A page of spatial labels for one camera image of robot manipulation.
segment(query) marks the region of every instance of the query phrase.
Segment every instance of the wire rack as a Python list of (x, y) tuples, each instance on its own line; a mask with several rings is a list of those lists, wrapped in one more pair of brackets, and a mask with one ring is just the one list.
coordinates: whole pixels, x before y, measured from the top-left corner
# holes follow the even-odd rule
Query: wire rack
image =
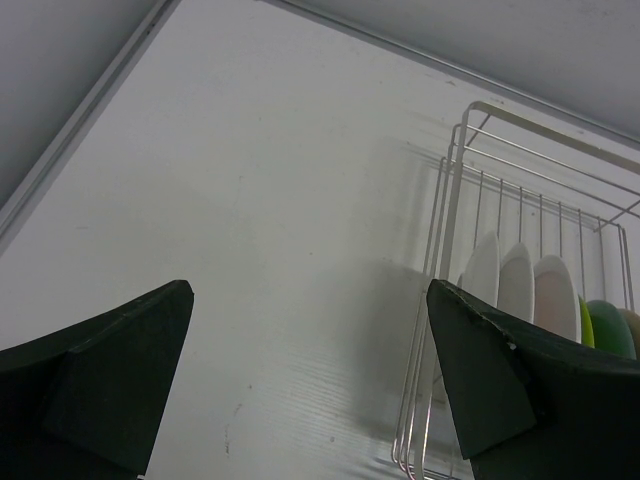
[(392, 460), (410, 479), (470, 479), (453, 428), (426, 309), (433, 278), (457, 282), (483, 234), (532, 260), (560, 255), (586, 300), (634, 309), (628, 232), (640, 234), (640, 164), (475, 102), (453, 128), (437, 180)]

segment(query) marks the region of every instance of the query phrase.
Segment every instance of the white plate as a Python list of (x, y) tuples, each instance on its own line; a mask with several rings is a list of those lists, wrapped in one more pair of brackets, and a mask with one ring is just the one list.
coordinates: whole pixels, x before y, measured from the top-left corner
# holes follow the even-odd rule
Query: white plate
[(502, 259), (498, 310), (533, 323), (535, 287), (529, 250), (518, 243)]
[(580, 304), (565, 263), (556, 255), (547, 255), (536, 264), (533, 274), (536, 293), (533, 323), (580, 343)]
[(462, 289), (495, 307), (500, 279), (500, 246), (496, 232), (487, 233), (473, 251), (462, 274)]

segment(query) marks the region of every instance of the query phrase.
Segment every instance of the gray wall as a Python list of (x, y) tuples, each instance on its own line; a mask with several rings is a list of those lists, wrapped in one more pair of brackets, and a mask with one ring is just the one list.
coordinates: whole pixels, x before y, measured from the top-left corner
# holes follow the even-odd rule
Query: gray wall
[(0, 206), (155, 2), (0, 0)]
[(640, 139), (636, 0), (291, 0)]

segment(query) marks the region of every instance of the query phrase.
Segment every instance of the dish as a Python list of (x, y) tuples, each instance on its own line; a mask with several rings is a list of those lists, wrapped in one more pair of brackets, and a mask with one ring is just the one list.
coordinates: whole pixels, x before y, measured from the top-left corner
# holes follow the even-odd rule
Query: dish
[(618, 309), (604, 300), (587, 303), (596, 348), (622, 357), (636, 358), (631, 330)]
[(587, 347), (595, 347), (595, 340), (593, 338), (593, 325), (591, 324), (591, 315), (589, 315), (589, 309), (586, 302), (582, 297), (578, 297), (580, 302), (580, 320), (582, 321), (582, 344)]
[(533, 323), (556, 335), (581, 343), (580, 304), (567, 266), (560, 257), (547, 255), (536, 264), (533, 275)]
[(462, 289), (492, 307), (498, 303), (500, 246), (496, 232), (487, 233), (473, 251), (462, 274)]
[(524, 243), (513, 246), (502, 260), (498, 310), (533, 323), (535, 287), (533, 265)]
[(633, 338), (633, 345), (636, 347), (636, 356), (640, 352), (640, 315), (631, 310), (625, 310), (619, 308), (618, 311), (622, 317), (627, 321), (629, 330), (631, 331), (631, 337)]

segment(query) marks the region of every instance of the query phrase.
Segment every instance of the white tabletop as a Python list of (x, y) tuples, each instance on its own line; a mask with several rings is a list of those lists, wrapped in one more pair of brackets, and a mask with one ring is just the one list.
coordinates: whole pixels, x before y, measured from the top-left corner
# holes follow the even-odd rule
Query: white tabletop
[(0, 347), (184, 278), (147, 478), (401, 478), (433, 181), (402, 146), (439, 158), (478, 99), (504, 101), (267, 3), (183, 0), (0, 258)]

